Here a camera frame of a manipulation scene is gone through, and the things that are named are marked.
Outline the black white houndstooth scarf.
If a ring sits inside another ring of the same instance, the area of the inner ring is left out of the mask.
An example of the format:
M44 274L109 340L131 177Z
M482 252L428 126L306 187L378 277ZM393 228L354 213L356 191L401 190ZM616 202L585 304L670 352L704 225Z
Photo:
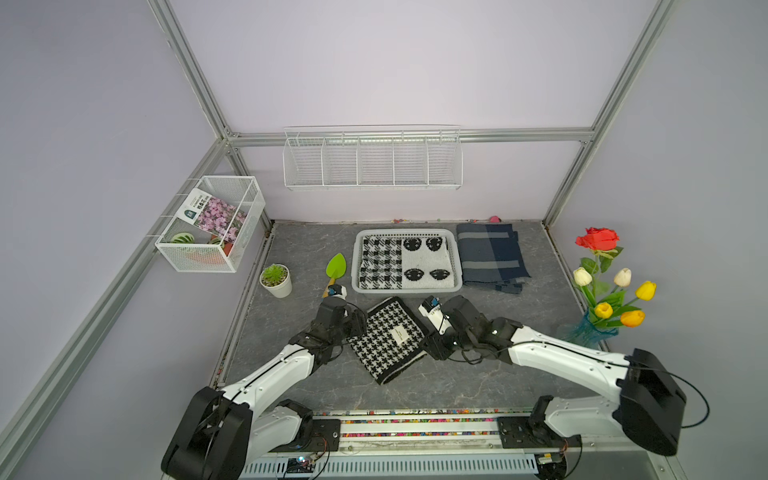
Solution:
M351 348L379 385L384 385L427 355L425 329L399 297L390 297L367 312L366 333L352 338Z

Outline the smiley houndstooth white scarf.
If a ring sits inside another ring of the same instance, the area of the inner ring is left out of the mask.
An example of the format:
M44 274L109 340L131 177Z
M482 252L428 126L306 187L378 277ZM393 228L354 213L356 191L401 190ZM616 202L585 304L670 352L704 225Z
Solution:
M360 260L363 290L450 290L456 282L444 236L367 235Z

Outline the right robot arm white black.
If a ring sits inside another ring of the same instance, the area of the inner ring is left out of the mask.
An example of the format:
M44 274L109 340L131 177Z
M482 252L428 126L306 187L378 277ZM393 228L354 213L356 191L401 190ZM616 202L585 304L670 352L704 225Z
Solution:
M679 377L652 353L589 349L512 319L489 320L463 296L446 303L429 296L419 314L423 348L435 359L474 352L480 360L541 370L592 391L592 396L577 399L540 397L522 428L534 442L624 437L657 455L676 455L687 398Z

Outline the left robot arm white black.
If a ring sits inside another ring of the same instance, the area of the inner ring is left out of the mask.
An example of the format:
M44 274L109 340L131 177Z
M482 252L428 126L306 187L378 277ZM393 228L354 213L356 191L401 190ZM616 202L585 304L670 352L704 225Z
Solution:
M263 366L221 390L197 391L161 460L172 479L237 479L245 466L309 431L311 410L279 401L367 332L368 315L341 296L322 300L315 318Z

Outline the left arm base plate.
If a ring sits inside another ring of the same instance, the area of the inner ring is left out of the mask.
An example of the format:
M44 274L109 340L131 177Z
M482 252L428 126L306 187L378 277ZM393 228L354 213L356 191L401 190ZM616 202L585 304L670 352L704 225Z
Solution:
M340 420L309 420L301 424L297 436L286 448L290 452L336 452L340 439Z

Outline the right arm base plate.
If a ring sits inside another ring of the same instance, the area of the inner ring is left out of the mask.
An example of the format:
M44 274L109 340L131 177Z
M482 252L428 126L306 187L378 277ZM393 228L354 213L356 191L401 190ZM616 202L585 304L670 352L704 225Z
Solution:
M579 435L563 437L555 433L543 421L535 422L529 417L503 416L497 418L501 445L504 449L555 449L565 451L582 445Z

